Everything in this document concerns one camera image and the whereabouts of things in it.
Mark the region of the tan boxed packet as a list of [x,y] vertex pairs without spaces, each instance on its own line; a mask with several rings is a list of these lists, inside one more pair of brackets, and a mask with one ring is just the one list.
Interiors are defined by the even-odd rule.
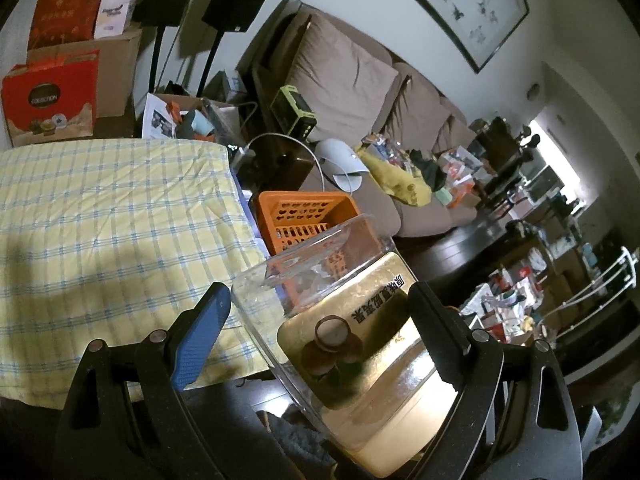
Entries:
[[456,390],[410,318],[416,277],[368,214],[239,274],[254,345],[311,423],[375,478],[436,436]]

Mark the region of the yellow checked tablecloth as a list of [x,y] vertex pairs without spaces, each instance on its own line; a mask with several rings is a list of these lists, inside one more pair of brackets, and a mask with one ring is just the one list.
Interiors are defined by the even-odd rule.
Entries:
[[140,341],[264,258],[218,144],[82,140],[4,152],[2,396],[62,408],[90,341]]

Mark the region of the purple plastic package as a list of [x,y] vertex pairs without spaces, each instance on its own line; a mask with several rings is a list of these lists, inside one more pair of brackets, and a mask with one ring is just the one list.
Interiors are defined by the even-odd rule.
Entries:
[[245,217],[247,218],[247,222],[250,225],[250,229],[252,230],[252,233],[257,240],[257,244],[260,251],[262,252],[264,257],[268,259],[270,257],[270,252],[258,228],[256,211],[253,205],[253,192],[248,188],[242,187],[242,184],[238,177],[238,173],[234,168],[231,169],[231,174],[232,174],[234,184],[236,186],[236,190],[238,191],[238,194],[239,194],[240,204],[243,208]]

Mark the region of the yellow cloth on sofa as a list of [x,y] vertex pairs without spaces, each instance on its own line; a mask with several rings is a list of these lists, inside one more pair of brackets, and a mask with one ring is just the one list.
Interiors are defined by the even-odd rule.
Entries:
[[356,154],[385,194],[413,207],[424,207],[431,203],[432,189],[426,184],[420,172],[414,174],[394,166],[371,154],[363,146],[356,149]]

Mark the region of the orange plastic basket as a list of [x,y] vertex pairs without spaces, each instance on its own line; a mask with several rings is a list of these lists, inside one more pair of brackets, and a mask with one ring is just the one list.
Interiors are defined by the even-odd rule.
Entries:
[[256,202],[270,255],[267,275],[278,278],[284,313],[305,309],[353,278],[366,257],[368,218],[343,192],[267,191]]

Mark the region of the far beige cushion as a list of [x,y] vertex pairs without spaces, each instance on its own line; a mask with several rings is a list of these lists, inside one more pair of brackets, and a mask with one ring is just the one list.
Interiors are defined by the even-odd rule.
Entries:
[[439,129],[434,152],[440,154],[452,148],[467,148],[476,138],[476,133],[472,131],[459,117],[450,115],[446,122]]

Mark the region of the white nail lamp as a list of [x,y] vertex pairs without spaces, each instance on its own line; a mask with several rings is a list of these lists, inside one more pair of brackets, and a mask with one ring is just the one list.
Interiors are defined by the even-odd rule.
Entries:
[[370,174],[355,151],[338,139],[318,142],[314,154],[323,174],[341,191],[352,194],[360,189],[364,177]]

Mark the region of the middle beige cushion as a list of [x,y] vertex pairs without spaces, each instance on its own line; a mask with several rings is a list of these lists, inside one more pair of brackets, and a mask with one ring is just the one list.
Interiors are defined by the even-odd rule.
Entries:
[[403,148],[431,151],[449,116],[437,92],[416,77],[407,76],[382,133]]

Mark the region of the red collection gift box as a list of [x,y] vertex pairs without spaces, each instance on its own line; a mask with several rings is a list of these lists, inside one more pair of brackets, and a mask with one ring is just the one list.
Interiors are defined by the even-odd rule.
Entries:
[[96,125],[99,53],[17,65],[2,80],[2,107],[12,144],[90,138]]

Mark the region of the brown sofa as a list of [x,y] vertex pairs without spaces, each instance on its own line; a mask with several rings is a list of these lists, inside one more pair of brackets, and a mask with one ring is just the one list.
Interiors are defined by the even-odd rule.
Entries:
[[268,128],[278,125],[270,110],[277,91],[292,84],[317,116],[313,141],[356,148],[368,134],[383,133],[404,148],[439,155],[475,138],[462,111],[415,68],[300,0],[283,0],[256,40],[246,74]]

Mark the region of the green black power station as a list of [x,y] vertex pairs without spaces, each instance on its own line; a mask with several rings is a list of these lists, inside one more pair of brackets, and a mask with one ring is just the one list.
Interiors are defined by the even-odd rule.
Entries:
[[270,110],[282,132],[299,141],[305,141],[317,125],[316,114],[292,84],[278,90]]

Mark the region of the brown cardboard box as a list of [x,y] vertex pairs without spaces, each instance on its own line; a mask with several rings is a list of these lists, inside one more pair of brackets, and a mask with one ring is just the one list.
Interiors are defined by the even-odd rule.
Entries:
[[28,50],[26,61],[41,62],[64,55],[99,52],[96,77],[96,117],[119,117],[125,114],[134,86],[134,71],[142,38],[142,28],[131,25],[119,36],[59,44]]

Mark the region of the large beige cushion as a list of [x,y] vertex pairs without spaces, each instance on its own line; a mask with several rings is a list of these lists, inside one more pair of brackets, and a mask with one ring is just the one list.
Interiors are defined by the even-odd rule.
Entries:
[[397,77],[390,64],[312,14],[285,82],[297,88],[317,116],[311,140],[338,139],[356,146],[374,131]]

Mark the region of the small pink white box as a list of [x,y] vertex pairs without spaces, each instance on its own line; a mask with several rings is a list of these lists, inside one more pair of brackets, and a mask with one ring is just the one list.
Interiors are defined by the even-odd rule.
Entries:
[[131,22],[137,0],[101,0],[93,38],[120,36]]

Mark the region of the red gift box upper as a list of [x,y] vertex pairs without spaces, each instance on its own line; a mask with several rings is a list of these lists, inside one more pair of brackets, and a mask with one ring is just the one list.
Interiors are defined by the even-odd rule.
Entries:
[[101,0],[38,0],[28,50],[93,38]]

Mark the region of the right black speaker on stand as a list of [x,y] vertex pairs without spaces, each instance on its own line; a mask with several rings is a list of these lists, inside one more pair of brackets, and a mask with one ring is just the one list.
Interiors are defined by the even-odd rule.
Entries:
[[202,22],[215,31],[212,46],[198,84],[197,96],[202,96],[215,55],[226,32],[247,32],[266,0],[209,0]]

